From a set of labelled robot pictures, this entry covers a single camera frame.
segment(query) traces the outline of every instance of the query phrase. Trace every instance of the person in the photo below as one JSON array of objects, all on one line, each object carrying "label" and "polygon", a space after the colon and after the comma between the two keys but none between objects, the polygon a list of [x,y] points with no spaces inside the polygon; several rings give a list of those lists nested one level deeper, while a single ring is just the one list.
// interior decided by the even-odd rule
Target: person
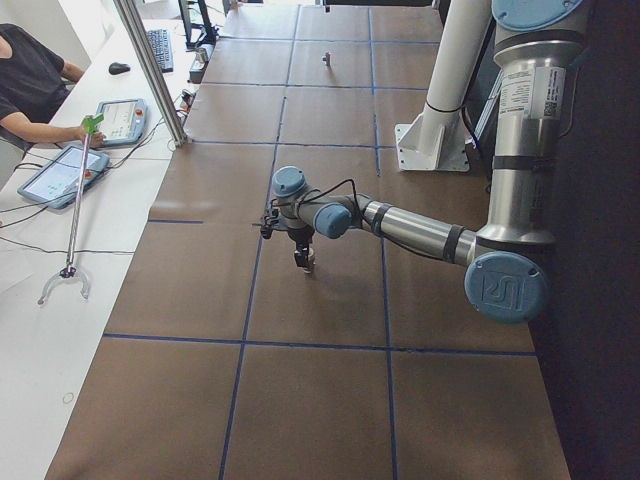
[{"label": "person", "polygon": [[[0,24],[0,127],[28,144],[83,141],[81,125],[49,125],[69,90],[63,78],[78,82],[84,71],[42,45],[22,28]],[[102,144],[98,132],[91,146]]]}]

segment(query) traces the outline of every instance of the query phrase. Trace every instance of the blue joint cap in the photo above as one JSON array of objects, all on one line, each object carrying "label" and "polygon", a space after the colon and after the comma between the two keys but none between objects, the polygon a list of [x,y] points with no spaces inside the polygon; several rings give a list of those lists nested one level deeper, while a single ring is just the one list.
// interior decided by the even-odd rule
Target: blue joint cap
[{"label": "blue joint cap", "polygon": [[493,0],[496,22],[507,30],[533,32],[568,16],[583,0]]},{"label": "blue joint cap", "polygon": [[351,212],[337,202],[320,207],[313,217],[313,228],[325,237],[338,238],[351,225]]},{"label": "blue joint cap", "polygon": [[282,167],[273,174],[271,188],[276,197],[285,198],[302,190],[307,184],[302,170],[296,167]]},{"label": "blue joint cap", "polygon": [[476,258],[464,277],[471,304],[500,323],[527,322],[549,301],[549,282],[534,262],[512,252],[490,252]]}]

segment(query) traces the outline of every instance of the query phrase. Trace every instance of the white pillar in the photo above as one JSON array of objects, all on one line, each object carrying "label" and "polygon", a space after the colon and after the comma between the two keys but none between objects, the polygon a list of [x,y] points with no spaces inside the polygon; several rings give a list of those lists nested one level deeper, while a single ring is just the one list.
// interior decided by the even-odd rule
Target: white pillar
[{"label": "white pillar", "polygon": [[460,107],[491,22],[491,0],[452,0],[424,110],[396,125],[402,170],[467,171]]}]

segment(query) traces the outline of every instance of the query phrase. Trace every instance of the computer mouse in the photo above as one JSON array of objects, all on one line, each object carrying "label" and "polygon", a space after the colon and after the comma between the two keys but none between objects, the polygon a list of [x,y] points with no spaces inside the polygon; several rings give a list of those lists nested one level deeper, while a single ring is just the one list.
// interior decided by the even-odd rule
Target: computer mouse
[{"label": "computer mouse", "polygon": [[111,75],[119,75],[124,72],[128,72],[131,70],[131,67],[126,63],[113,62],[109,65],[109,73]]}]

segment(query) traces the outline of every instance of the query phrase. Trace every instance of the green handle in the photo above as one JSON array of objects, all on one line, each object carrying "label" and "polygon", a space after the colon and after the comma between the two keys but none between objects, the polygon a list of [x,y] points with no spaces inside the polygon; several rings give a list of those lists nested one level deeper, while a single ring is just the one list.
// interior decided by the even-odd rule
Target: green handle
[{"label": "green handle", "polygon": [[96,117],[87,115],[82,120],[82,128],[84,128],[85,133],[88,135],[93,135],[98,132],[98,125],[102,120],[104,120],[104,115],[102,113]]}]

